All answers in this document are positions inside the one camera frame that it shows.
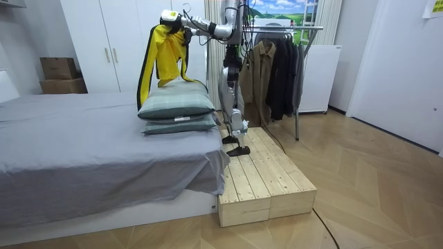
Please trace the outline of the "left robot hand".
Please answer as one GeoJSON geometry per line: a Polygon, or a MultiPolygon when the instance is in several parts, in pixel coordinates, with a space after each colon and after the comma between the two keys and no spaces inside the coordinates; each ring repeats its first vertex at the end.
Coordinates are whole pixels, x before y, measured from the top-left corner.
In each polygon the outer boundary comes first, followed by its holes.
{"type": "Polygon", "coordinates": [[[161,13],[160,24],[169,27],[170,34],[175,34],[182,27],[181,18],[182,15],[177,11],[163,10],[161,13]]]}

